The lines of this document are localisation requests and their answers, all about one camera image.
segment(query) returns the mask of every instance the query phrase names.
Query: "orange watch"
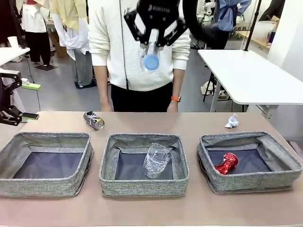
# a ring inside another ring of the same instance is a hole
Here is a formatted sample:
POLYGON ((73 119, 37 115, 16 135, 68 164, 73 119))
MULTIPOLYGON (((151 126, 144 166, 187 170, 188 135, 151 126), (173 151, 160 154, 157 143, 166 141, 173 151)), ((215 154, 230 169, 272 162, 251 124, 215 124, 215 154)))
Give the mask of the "orange watch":
POLYGON ((181 101, 181 97, 180 97, 180 96, 178 96, 178 97, 177 97, 177 96, 172 96, 172 97, 171 97, 171 100, 172 100, 172 101, 176 101, 176 102, 179 103, 179 102, 181 101))

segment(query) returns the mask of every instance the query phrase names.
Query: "gray pants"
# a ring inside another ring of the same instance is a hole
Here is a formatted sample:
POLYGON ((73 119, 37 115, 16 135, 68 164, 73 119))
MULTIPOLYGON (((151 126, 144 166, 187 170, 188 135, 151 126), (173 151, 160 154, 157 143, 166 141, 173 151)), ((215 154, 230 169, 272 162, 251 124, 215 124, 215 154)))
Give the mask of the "gray pants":
POLYGON ((84 55, 80 50, 74 50, 76 61, 71 58, 71 70, 74 81, 78 85, 86 86, 91 83, 93 78, 93 64, 90 52, 84 55))

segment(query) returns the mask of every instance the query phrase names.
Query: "tabletop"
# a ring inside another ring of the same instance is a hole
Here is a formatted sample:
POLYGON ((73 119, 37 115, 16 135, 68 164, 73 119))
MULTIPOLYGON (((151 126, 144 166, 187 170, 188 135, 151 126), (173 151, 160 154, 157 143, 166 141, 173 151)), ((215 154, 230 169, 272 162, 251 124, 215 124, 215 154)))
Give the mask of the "tabletop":
POLYGON ((13 48, 13 47, 1 47, 0 48, 0 66, 29 52, 29 48, 13 48))
POLYGON ((238 104, 303 105, 303 82, 253 51, 198 53, 238 104))
POLYGON ((267 131, 295 152, 261 115, 239 113, 239 126, 227 129, 231 113, 97 113, 105 121, 95 131, 83 112, 40 112, 22 131, 87 132, 95 151, 78 196, 60 199, 0 198, 0 225, 23 227, 72 226, 195 226, 290 225, 303 223, 303 177, 284 192, 215 194, 201 172, 196 146, 205 134, 267 131), (179 135, 190 169, 186 195, 177 198, 108 198, 102 196, 98 170, 111 133, 179 135))
MULTIPOLYGON (((236 31, 236 35, 240 35, 242 37, 248 38, 248 36, 250 35, 250 31, 236 31)), ((266 40, 251 38, 251 41, 257 43, 261 47, 266 48, 267 50, 270 50, 270 46, 267 45, 266 40)))

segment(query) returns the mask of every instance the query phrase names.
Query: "hand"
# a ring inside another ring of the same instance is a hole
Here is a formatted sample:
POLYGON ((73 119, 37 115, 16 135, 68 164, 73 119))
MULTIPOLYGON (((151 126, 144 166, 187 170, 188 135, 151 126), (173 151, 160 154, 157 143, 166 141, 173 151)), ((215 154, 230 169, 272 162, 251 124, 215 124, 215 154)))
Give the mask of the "hand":
POLYGON ((177 113, 178 112, 178 102, 171 101, 169 107, 167 108, 168 113, 177 113))
POLYGON ((101 111, 102 112, 113 112, 113 108, 109 103, 101 103, 101 111))

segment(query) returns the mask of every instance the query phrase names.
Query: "gray floor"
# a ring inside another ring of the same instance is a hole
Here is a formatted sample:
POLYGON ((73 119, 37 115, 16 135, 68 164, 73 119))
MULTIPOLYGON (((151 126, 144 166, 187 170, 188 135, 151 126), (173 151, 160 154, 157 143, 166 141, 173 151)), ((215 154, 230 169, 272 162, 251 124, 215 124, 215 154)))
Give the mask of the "gray floor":
MULTIPOLYGON (((239 41, 229 41, 227 49, 239 49, 239 41)), ((77 90, 73 83, 71 67, 68 59, 58 59, 52 57, 51 64, 58 66, 51 71, 38 70, 35 65, 28 60, 20 63, 7 63, 4 68, 8 70, 18 70, 22 77, 31 81, 29 70, 34 81, 41 85, 38 91, 41 111, 99 111, 101 109, 97 87, 77 90)), ((182 101, 179 104, 180 112, 209 112, 212 96, 207 96, 203 102, 200 87, 209 80, 210 70, 204 67, 204 62, 197 53, 191 50, 187 71, 181 90, 182 101)), ((27 112, 35 113, 39 111, 37 94, 33 90, 18 88, 27 112)), ((219 102, 218 112, 231 112, 232 101, 219 102)), ((241 106, 233 103, 233 112, 240 112, 241 106)))

